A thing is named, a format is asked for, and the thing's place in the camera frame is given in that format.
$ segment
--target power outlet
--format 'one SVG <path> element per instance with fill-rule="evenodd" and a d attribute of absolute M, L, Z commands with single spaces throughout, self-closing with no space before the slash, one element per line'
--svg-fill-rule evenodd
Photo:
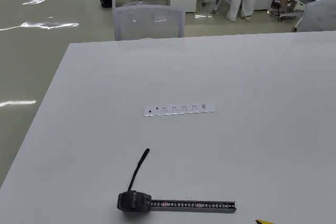
<path fill-rule="evenodd" d="M 143 116 L 179 115 L 193 113 L 215 112 L 213 103 L 179 103 L 148 106 L 143 110 Z"/>

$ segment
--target tape measure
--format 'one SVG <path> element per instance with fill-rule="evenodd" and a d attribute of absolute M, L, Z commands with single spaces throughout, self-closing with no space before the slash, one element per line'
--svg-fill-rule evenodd
<path fill-rule="evenodd" d="M 148 212 L 148 211 L 201 211 L 201 212 L 225 212 L 236 211 L 234 201 L 199 201 L 199 200 L 165 200 L 152 199 L 151 195 L 131 190 L 138 170 L 148 155 L 149 149 L 143 153 L 134 171 L 128 191 L 118 196 L 117 208 L 122 211 Z"/>

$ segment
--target desk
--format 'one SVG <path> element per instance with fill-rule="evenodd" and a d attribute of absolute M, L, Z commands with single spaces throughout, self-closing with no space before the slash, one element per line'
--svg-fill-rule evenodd
<path fill-rule="evenodd" d="M 71 44 L 0 190 L 3 224 L 332 223 L 336 32 Z M 215 113 L 145 118 L 147 105 Z M 236 200 L 235 214 L 116 208 Z"/>

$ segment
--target floor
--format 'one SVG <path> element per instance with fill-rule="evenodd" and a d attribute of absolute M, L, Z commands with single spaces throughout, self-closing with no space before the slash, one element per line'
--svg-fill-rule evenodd
<path fill-rule="evenodd" d="M 165 4 L 166 0 L 148 0 Z M 292 20 L 278 23 L 258 11 L 248 23 L 217 16 L 211 7 L 186 15 L 185 36 L 290 32 Z M 0 186 L 72 42 L 114 40 L 111 10 L 98 0 L 0 0 Z"/>

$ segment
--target white shoe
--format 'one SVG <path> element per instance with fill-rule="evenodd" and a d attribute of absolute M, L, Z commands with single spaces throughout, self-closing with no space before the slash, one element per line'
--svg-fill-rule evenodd
<path fill-rule="evenodd" d="M 227 18 L 230 22 L 235 22 L 235 21 L 236 21 L 236 19 L 229 18 L 229 16 L 226 16 L 226 18 Z"/>
<path fill-rule="evenodd" d="M 245 17 L 244 17 L 244 20 L 246 20 L 246 21 L 248 21 L 248 22 L 251 21 L 251 16 L 245 16 Z"/>

